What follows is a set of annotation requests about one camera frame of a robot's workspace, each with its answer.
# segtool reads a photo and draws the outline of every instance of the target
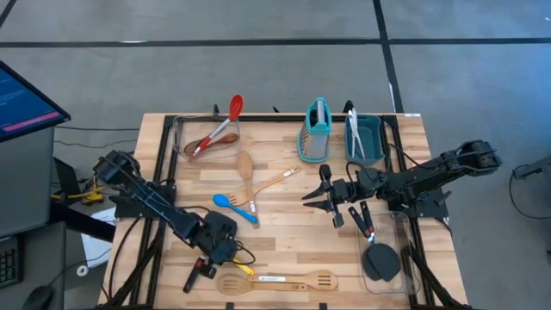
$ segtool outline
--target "teal container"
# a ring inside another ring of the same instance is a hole
[[[352,129],[350,120],[346,118],[346,161],[350,161],[362,166],[376,164],[385,157],[381,147],[381,119],[373,115],[358,115],[358,133],[362,140],[363,152],[365,158],[362,158],[360,146],[356,140],[356,155],[352,156]]]
[[[321,163],[327,159],[331,126],[331,111],[325,99],[316,98],[308,107],[304,124],[299,131],[297,148],[300,159],[308,163]]]

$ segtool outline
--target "wooden spoon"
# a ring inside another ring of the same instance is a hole
[[[333,290],[337,288],[338,279],[329,270],[318,270],[305,276],[249,276],[250,282],[283,282],[304,283],[319,290]]]
[[[251,155],[248,152],[241,151],[238,154],[238,170],[241,174],[241,177],[245,180],[245,191],[247,193],[247,200],[251,206],[251,213],[258,219],[257,207],[255,206],[255,193],[252,190],[252,159]],[[259,228],[260,225],[257,223],[252,224],[253,227]]]
[[[217,144],[231,144],[231,143],[235,143],[235,141],[237,141],[239,139],[239,135],[236,134],[236,133],[229,133],[227,135],[225,135],[224,137],[220,138],[220,139],[217,139],[215,142],[207,145],[207,147],[205,147],[203,149],[206,150],[208,149],[209,147],[212,147],[212,146],[215,146]],[[186,155],[191,155],[193,154],[193,151],[197,148],[197,146],[199,146],[199,144],[203,141],[204,139],[197,139],[195,141],[192,141],[192,142],[189,142],[184,148],[183,148],[183,153],[186,154]]]
[[[222,276],[216,282],[216,288],[224,295],[234,296],[252,290],[275,290],[307,292],[308,286],[299,283],[252,283],[238,276]]]

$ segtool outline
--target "computer monitor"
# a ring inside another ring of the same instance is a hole
[[[0,61],[0,142],[70,119],[67,112]]]

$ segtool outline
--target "blue spoon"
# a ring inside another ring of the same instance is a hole
[[[246,213],[245,211],[239,209],[239,208],[235,208],[231,203],[230,201],[227,200],[227,197],[223,194],[216,194],[213,196],[213,202],[215,205],[217,205],[218,207],[223,207],[223,208],[230,208],[231,210],[237,212],[239,215],[243,216],[246,220],[248,220],[249,222],[251,222],[252,224],[257,224],[258,223],[258,220],[256,217]]]

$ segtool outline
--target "yellow cable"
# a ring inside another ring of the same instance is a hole
[[[74,198],[83,198],[87,195],[90,195],[90,194],[94,194],[96,193],[98,190],[102,190],[103,189],[103,186],[102,187],[99,187],[99,188],[96,188],[94,190],[91,190],[89,192],[86,192],[86,193],[82,193],[82,194],[78,194],[78,195],[68,195],[67,198],[69,199],[74,199]],[[61,195],[50,195],[53,199],[60,199],[61,198]]]
[[[242,270],[244,271],[247,275],[251,275],[251,276],[254,276],[255,275],[255,271],[247,266],[247,265],[243,265],[243,264],[238,264],[238,263],[242,263],[240,260],[238,260],[237,258],[234,258],[233,259],[233,262],[236,263],[236,265]]]

